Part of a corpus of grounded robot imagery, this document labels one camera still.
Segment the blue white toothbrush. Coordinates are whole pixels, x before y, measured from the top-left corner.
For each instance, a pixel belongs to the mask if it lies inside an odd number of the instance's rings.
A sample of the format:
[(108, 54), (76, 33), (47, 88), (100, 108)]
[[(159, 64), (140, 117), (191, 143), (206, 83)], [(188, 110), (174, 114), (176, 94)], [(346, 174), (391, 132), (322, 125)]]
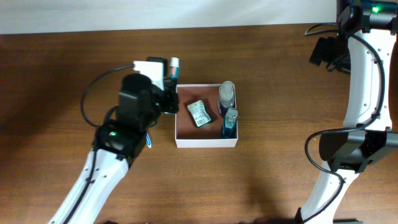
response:
[(149, 135), (148, 132), (146, 132), (146, 144), (147, 144), (148, 148), (152, 147), (152, 140), (151, 140), (150, 135)]

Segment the green toothpaste tube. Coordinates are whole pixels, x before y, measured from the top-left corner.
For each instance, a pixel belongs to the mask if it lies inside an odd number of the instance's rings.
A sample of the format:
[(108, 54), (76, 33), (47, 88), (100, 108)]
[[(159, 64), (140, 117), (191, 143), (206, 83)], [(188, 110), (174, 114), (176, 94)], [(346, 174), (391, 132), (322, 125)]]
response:
[(179, 58), (172, 57), (170, 59), (170, 77), (171, 79), (177, 79), (179, 75)]

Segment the green white soap box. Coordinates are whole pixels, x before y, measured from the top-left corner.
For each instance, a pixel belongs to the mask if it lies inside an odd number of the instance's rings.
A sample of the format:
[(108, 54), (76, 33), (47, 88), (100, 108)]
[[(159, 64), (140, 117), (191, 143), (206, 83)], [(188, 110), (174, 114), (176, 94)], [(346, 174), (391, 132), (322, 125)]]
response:
[(197, 128), (201, 128), (213, 120), (207, 113), (203, 100), (196, 101), (187, 106)]

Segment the purple foam soap bottle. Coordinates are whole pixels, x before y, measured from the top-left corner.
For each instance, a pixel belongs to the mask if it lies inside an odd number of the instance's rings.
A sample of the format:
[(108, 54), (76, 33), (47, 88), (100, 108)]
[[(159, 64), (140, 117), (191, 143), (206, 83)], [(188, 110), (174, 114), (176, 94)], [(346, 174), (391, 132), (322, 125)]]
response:
[(221, 117), (224, 117), (224, 114), (229, 108), (234, 107), (234, 103), (234, 83), (225, 81), (219, 87), (218, 111)]

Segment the blue mouthwash bottle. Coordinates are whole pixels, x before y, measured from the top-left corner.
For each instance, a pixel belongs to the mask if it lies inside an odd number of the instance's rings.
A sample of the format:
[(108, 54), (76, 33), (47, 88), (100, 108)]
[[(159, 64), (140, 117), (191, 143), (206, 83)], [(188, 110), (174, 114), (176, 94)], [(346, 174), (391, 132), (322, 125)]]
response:
[(232, 139), (236, 135), (238, 111), (236, 108), (229, 108), (224, 114), (223, 125), (221, 128), (222, 139)]

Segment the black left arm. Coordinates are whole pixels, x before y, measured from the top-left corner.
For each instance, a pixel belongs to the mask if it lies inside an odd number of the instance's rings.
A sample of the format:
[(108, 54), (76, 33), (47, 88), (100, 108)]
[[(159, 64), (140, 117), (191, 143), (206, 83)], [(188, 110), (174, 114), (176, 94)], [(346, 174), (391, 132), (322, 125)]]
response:
[(122, 80), (119, 104), (96, 126), (83, 170), (51, 223), (93, 223), (115, 186), (149, 146), (148, 130), (162, 113), (179, 111), (178, 58), (149, 57), (129, 68), (134, 72)]

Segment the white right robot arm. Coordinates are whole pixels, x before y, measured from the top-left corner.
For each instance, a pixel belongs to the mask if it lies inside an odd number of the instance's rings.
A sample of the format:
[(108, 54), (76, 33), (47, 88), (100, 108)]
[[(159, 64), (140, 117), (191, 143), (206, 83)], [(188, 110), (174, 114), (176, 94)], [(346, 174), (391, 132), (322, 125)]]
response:
[(319, 40), (310, 61), (350, 75), (343, 127), (316, 132), (320, 174), (296, 223), (332, 223), (348, 187), (365, 168), (397, 150), (389, 112), (389, 70), (397, 39), (394, 1), (338, 1), (336, 21), (305, 35)]

